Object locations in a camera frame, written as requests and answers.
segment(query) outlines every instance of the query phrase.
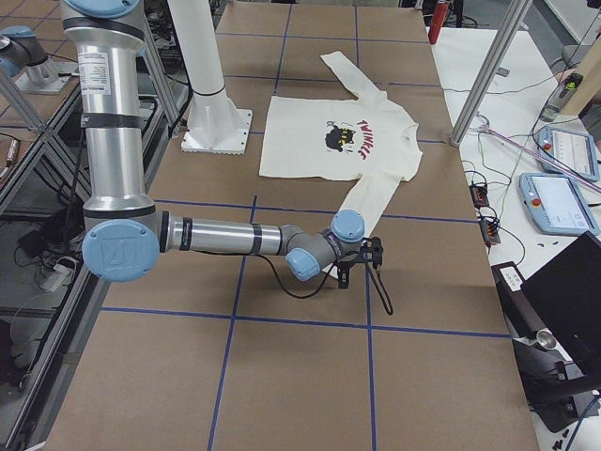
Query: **blue cable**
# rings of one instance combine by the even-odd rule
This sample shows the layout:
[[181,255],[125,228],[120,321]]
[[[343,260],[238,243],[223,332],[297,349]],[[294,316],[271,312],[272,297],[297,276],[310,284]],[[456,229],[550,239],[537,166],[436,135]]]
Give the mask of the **blue cable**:
[[589,410],[593,407],[593,405],[595,405],[597,403],[598,398],[599,398],[599,396],[595,396],[594,399],[589,403],[589,405],[586,406],[586,409],[584,409],[584,412],[582,413],[582,415],[578,419],[578,422],[576,423],[576,427],[574,428],[572,437],[570,437],[570,441],[567,443],[567,446],[565,447],[565,451],[570,451],[570,447],[572,447],[572,442],[576,438],[576,434],[578,433],[578,430],[580,429],[580,425],[582,425],[582,422],[584,421],[584,418],[586,418],[586,415],[589,413]]

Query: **white table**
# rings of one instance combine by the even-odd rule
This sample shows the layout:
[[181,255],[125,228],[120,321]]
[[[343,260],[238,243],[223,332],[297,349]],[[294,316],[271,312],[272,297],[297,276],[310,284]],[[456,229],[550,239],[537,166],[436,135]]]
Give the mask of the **white table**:
[[[456,91],[471,89],[495,33],[493,30],[454,28],[441,30],[438,43],[432,49],[439,70],[440,82],[445,89],[451,88]],[[501,66],[510,71],[509,76],[506,78],[496,76],[488,92],[519,90],[524,86],[538,84],[552,75],[530,35],[525,31],[517,33]],[[480,114],[490,121],[492,130],[505,136],[528,134],[544,102],[556,85],[554,79],[549,79],[539,86],[519,93],[488,94],[480,106]],[[467,97],[468,92],[445,91],[445,100],[452,122],[456,121]],[[556,122],[568,119],[571,117],[558,117]],[[481,123],[476,119],[473,127],[478,127]],[[539,123],[535,130],[544,125],[547,124]],[[561,124],[561,128],[573,131],[585,130],[579,120]],[[515,138],[520,144],[526,142],[526,139],[525,136]],[[575,237],[540,233],[523,205],[518,194],[518,177],[525,172],[542,172],[538,162],[525,152],[520,159],[518,149],[505,145],[492,136],[481,134],[481,140],[485,165],[507,175],[514,173],[506,194],[504,208],[502,207],[506,190],[504,186],[490,185],[488,198],[491,206],[501,216],[501,226],[517,235],[524,243],[526,255],[519,265],[519,269],[528,278],[571,243]],[[531,139],[528,141],[527,147],[535,148]],[[460,151],[462,159],[472,162],[475,170],[483,173],[489,183],[491,181],[507,182],[507,178],[483,166],[477,133],[469,132],[466,135],[461,143]],[[464,167],[466,170],[473,169],[470,163],[464,163]],[[468,180],[471,180],[472,174],[467,174],[467,176]],[[478,176],[474,177],[474,181],[480,180]],[[589,203],[601,202],[601,195],[586,188],[582,188],[581,191]],[[483,209],[482,212],[487,214],[487,210]],[[593,214],[597,222],[601,224],[601,209],[593,209]],[[522,256],[520,244],[504,231],[500,233],[501,244],[491,248],[490,264],[494,265],[510,260],[518,262]],[[537,415],[534,414],[532,419],[541,450],[550,449],[556,440],[562,438],[561,433],[550,433]],[[566,444],[567,440],[563,439],[563,448]],[[571,450],[601,450],[600,417],[584,421]]]

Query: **sticker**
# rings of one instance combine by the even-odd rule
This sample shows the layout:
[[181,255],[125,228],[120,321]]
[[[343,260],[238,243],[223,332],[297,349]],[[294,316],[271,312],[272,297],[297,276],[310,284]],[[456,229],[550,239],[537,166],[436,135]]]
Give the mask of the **sticker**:
[[522,289],[522,279],[513,267],[501,268],[501,275],[512,291],[520,291]]
[[78,54],[79,83],[82,95],[111,95],[109,55],[105,53]]

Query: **brown table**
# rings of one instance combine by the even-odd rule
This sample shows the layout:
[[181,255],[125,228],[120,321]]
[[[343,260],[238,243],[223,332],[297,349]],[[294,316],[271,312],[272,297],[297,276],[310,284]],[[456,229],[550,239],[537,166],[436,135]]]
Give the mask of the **brown table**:
[[232,3],[218,41],[229,96],[254,110],[246,153],[182,153],[180,136],[159,208],[327,226],[352,182],[257,174],[273,93],[350,98],[319,59],[340,50],[420,123],[418,175],[375,230],[395,313],[360,268],[298,301],[261,260],[170,252],[111,287],[46,449],[538,449],[420,14]]

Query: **white stand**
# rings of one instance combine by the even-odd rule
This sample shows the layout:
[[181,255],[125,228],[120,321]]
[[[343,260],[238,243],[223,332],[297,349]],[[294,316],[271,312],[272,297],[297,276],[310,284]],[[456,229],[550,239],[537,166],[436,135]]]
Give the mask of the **white stand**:
[[253,112],[227,97],[208,0],[168,0],[194,90],[182,150],[242,154]]

